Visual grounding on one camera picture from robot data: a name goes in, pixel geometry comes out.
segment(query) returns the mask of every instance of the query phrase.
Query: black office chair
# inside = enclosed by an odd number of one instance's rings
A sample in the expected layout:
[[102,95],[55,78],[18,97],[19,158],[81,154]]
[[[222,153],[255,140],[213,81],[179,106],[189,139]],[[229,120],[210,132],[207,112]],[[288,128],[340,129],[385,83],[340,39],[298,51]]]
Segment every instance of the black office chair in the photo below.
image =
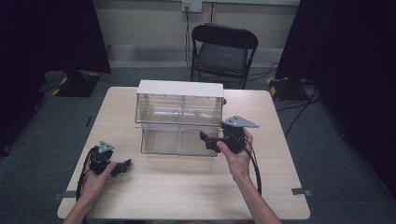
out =
[[[239,84],[243,83],[242,89],[245,88],[248,71],[259,44],[253,33],[245,29],[205,23],[192,30],[191,38],[191,81],[196,71],[199,77],[203,72],[239,78]],[[199,51],[197,42],[202,42]]]

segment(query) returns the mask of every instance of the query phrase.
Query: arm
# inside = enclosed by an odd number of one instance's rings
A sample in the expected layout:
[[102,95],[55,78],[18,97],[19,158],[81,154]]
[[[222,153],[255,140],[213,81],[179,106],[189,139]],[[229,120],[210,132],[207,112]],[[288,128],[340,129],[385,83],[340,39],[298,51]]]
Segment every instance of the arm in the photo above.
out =
[[[245,136],[250,144],[253,144],[253,136],[245,129]],[[249,175],[250,157],[246,151],[233,154],[223,142],[217,142],[221,152],[224,154],[239,190],[244,197],[245,203],[253,216],[255,223],[281,223],[271,207],[256,190]],[[247,144],[247,150],[251,152],[251,147]]]
[[69,215],[67,215],[63,224],[82,222],[82,219],[90,211],[96,199],[105,188],[107,177],[115,166],[116,163],[111,162],[100,175],[96,175],[94,172],[90,171],[89,165],[87,164],[85,168],[87,173],[85,174],[82,184],[81,196]]

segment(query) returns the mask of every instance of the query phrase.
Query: chair backrest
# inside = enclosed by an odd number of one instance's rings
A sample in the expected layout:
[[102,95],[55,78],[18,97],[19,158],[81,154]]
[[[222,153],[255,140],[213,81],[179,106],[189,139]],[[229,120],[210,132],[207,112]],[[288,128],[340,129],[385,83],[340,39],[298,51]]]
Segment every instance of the chair backrest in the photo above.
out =
[[191,38],[193,44],[196,40],[240,49],[255,50],[259,44],[257,37],[248,30],[213,23],[204,23],[194,27]]

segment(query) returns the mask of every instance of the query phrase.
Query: forearm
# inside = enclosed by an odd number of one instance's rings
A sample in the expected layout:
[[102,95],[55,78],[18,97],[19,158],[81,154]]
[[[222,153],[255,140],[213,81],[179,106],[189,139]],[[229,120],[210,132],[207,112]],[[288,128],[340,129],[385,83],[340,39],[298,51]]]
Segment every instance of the forearm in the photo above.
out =
[[235,180],[255,223],[281,223],[249,177]]
[[82,219],[90,211],[92,203],[89,200],[79,199],[64,220],[63,224],[82,223]]

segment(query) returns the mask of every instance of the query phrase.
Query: baseboard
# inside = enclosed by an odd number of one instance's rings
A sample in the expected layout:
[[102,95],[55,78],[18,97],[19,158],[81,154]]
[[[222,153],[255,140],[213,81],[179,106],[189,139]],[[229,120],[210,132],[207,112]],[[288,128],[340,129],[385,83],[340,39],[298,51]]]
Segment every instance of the baseboard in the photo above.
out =
[[[183,67],[186,50],[180,47],[138,47],[109,45],[106,48],[110,67]],[[283,49],[257,49],[252,67],[269,67],[278,63]]]

